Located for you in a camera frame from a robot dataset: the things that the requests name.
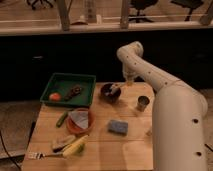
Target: sponge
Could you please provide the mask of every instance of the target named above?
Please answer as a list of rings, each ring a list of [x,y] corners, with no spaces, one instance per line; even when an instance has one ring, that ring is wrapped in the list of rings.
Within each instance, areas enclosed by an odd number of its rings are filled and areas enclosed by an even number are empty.
[[[108,123],[108,131],[126,135],[128,132],[128,123],[117,120],[110,120]]]

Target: brown bowl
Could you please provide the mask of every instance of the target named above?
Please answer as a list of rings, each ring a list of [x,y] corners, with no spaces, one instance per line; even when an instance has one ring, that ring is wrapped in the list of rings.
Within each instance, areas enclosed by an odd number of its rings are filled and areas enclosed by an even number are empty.
[[[94,119],[95,119],[93,113],[88,108],[77,108],[75,110],[88,111],[89,126],[87,129],[82,129],[78,125],[76,125],[70,117],[67,117],[66,119],[67,130],[70,132],[70,134],[75,134],[75,135],[88,134],[92,130]]]
[[[101,87],[101,98],[107,101],[108,103],[115,103],[121,95],[121,89],[119,88],[113,95],[107,95],[110,92],[110,87],[112,83],[104,84]]]

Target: chair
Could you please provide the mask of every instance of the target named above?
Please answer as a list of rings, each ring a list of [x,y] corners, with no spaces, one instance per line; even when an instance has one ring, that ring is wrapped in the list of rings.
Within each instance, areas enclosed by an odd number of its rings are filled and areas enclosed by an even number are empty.
[[[34,0],[33,3],[30,3],[30,0],[27,0],[27,4],[30,5],[32,7],[33,10],[35,10],[35,4],[40,1],[41,4],[43,5],[43,2],[46,2],[47,4],[49,4],[50,8],[53,8],[53,4],[51,2],[49,2],[48,0]]]
[[[185,21],[189,21],[193,11],[203,4],[201,0],[172,0],[171,2],[182,6],[183,8],[189,8]]]
[[[136,9],[137,14],[130,15],[129,21],[135,20],[136,23],[139,23],[140,21],[153,22],[152,20],[146,18],[145,14],[141,14],[140,12],[149,6],[155,5],[157,2],[158,0],[131,0],[131,8]]]

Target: green tray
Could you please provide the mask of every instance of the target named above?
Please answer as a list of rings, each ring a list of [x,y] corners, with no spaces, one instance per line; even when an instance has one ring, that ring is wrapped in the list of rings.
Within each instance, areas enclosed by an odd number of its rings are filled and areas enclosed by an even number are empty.
[[[80,75],[68,73],[54,73],[50,78],[40,101],[48,106],[62,107],[89,107],[92,104],[93,93],[95,89],[96,77],[94,75]],[[49,95],[54,92],[60,93],[65,97],[67,92],[75,86],[80,85],[83,90],[80,94],[65,101],[50,101]]]

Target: tomato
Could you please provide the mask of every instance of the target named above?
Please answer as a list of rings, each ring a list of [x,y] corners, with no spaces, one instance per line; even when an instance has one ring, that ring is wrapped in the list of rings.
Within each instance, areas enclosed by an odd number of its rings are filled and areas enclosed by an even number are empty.
[[[51,100],[51,101],[60,101],[61,100],[61,95],[59,93],[51,93],[49,95],[49,100]]]

